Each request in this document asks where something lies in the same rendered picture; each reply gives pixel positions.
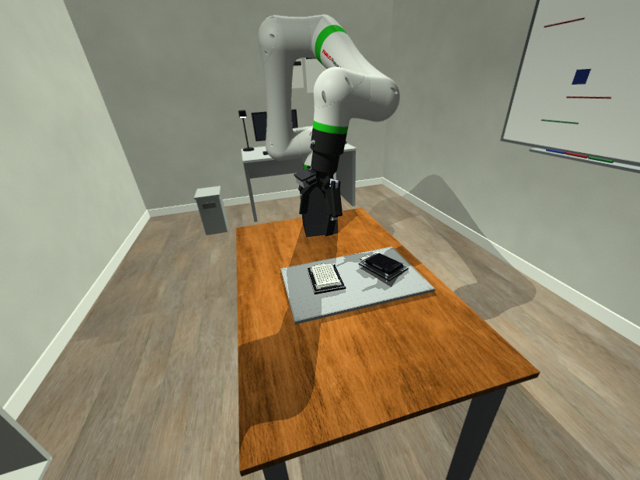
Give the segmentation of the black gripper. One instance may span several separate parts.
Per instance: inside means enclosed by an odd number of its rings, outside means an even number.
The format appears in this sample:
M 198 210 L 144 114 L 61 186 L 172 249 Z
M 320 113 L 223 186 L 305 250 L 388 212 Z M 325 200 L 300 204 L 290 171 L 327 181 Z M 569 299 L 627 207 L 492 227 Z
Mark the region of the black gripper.
M 340 180 L 334 180 L 333 175 L 337 171 L 339 164 L 339 155 L 324 155 L 316 151 L 312 152 L 311 165 L 307 166 L 308 169 L 313 169 L 319 172 L 319 178 L 316 178 L 317 182 L 303 188 L 298 187 L 301 191 L 301 204 L 299 214 L 308 213 L 308 202 L 311 191 L 318 187 L 325 197 L 325 202 L 328 208 L 329 214 L 327 215 L 327 222 L 325 227 L 325 236 L 333 235 L 336 220 L 339 216 L 343 215 L 342 203 L 340 196 Z M 329 190 L 327 190 L 329 188 Z M 331 199 L 332 198 L 332 199 Z

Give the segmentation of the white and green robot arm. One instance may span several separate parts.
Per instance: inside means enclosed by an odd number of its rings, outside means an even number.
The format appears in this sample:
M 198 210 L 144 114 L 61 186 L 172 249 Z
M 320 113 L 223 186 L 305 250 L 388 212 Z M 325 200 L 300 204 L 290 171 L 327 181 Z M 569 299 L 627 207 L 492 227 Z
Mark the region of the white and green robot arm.
M 380 122 L 398 108 L 398 86 L 363 57 L 331 16 L 270 16 L 259 28 L 258 41 L 266 86 L 266 151 L 277 161 L 302 158 L 304 170 L 294 176 L 303 188 L 319 178 L 307 168 L 313 151 L 344 152 L 351 118 Z M 302 57 L 316 58 L 327 70 L 315 83 L 313 126 L 293 129 L 293 67 Z

